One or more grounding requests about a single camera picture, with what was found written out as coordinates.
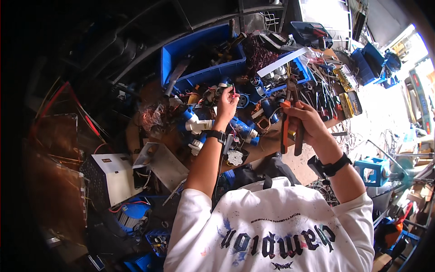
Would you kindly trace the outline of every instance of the person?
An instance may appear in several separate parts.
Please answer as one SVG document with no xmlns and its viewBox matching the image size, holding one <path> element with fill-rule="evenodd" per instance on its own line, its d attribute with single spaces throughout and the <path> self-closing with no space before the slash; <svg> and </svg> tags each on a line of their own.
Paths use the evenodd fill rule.
<svg viewBox="0 0 435 272">
<path fill-rule="evenodd" d="M 225 89 L 213 130 L 225 131 L 239 95 Z M 322 164 L 343 151 L 315 109 L 297 102 L 284 109 L 289 130 L 301 119 L 304 141 Z M 287 177 L 254 182 L 228 191 L 212 209 L 222 144 L 207 138 L 181 193 L 172 227 L 165 271 L 371 271 L 373 203 L 356 170 L 345 164 L 330 177 L 340 202 L 330 207 L 322 195 Z"/>
</svg>

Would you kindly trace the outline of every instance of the white t-shirt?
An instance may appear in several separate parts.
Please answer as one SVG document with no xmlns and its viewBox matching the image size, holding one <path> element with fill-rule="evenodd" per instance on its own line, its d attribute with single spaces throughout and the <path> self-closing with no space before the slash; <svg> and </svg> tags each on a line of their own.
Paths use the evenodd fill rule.
<svg viewBox="0 0 435 272">
<path fill-rule="evenodd" d="M 331 208 L 285 177 L 227 192 L 211 213 L 203 192 L 181 194 L 165 271 L 371 271 L 372 201 Z"/>
</svg>

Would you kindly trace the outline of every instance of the black wrist strap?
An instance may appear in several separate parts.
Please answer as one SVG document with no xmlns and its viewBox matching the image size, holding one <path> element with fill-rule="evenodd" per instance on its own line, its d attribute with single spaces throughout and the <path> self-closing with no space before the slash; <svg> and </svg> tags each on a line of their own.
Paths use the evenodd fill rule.
<svg viewBox="0 0 435 272">
<path fill-rule="evenodd" d="M 338 170 L 342 169 L 348 163 L 352 165 L 351 160 L 349 160 L 344 152 L 343 156 L 334 164 L 329 163 L 327 165 L 322 165 L 319 161 L 319 164 L 321 164 L 321 168 L 323 170 L 322 172 L 328 177 L 333 177 Z"/>
<path fill-rule="evenodd" d="M 225 143 L 225 139 L 227 138 L 226 136 L 227 135 L 223 131 L 209 130 L 207 132 L 207 138 L 215 137 L 217 138 L 217 141 L 220 142 L 221 144 Z"/>
</svg>

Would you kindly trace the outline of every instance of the wooden table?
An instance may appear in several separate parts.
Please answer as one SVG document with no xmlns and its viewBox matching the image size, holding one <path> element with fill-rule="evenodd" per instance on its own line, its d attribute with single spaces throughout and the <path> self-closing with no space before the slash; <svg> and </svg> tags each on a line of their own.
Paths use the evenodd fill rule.
<svg viewBox="0 0 435 272">
<path fill-rule="evenodd" d="M 332 55 L 336 57 L 335 53 L 331 49 L 327 49 L 325 52 L 327 55 Z M 161 97 L 163 96 L 162 87 L 160 85 L 160 80 L 156 80 L 145 86 L 141 90 L 141 97 L 143 99 L 142 104 L 155 104 Z M 332 119 L 325 122 L 327 128 L 333 127 L 339 123 L 341 123 L 344 119 L 343 111 L 338 111 L 338 119 Z M 126 129 L 126 137 L 127 137 L 127 145 L 130 152 L 133 154 L 133 160 L 137 157 L 137 150 L 140 149 L 140 139 L 139 139 L 139 128 L 137 126 L 137 121 L 139 118 L 139 112 L 135 114 L 135 116 L 131 119 L 127 129 Z M 253 146 L 250 144 L 244 144 L 243 149 L 249 152 L 249 156 L 245 161 L 246 163 L 250 163 L 256 161 L 260 158 L 264 158 L 270 154 L 273 154 L 280 150 L 280 135 L 281 135 L 281 121 L 276 124 L 273 124 L 269 130 L 269 132 L 260 137 L 260 142 L 257 146 Z M 180 147 L 184 146 L 179 133 L 174 125 L 170 126 L 166 134 L 162 136 L 161 139 L 154 139 L 150 137 L 150 141 L 157 141 L 165 144 L 168 149 L 187 167 L 190 168 L 191 163 L 194 161 L 195 157 L 193 155 L 190 156 L 180 156 L 177 154 L 177 151 Z M 294 145 L 294 142 L 289 139 L 288 146 Z M 228 171 L 235 167 L 230 167 L 226 164 L 222 165 L 222 172 Z"/>
</svg>

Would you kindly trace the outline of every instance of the black wristwatch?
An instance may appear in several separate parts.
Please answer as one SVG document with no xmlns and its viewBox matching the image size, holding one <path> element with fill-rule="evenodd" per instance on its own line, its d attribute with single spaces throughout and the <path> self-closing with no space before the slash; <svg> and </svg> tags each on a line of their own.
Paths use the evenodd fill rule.
<svg viewBox="0 0 435 272">
<path fill-rule="evenodd" d="M 321 178 L 335 176 L 338 170 L 342 169 L 346 164 L 352 165 L 351 160 L 343 152 L 343 156 L 334 164 L 328 163 L 323 165 L 316 155 L 310 158 L 307 162 L 308 166 Z"/>
<path fill-rule="evenodd" d="M 217 138 L 217 141 L 221 144 L 225 143 L 225 139 L 227 138 L 227 135 L 223 131 L 216 131 L 216 130 L 209 130 L 207 132 L 207 138 L 215 137 Z"/>
</svg>

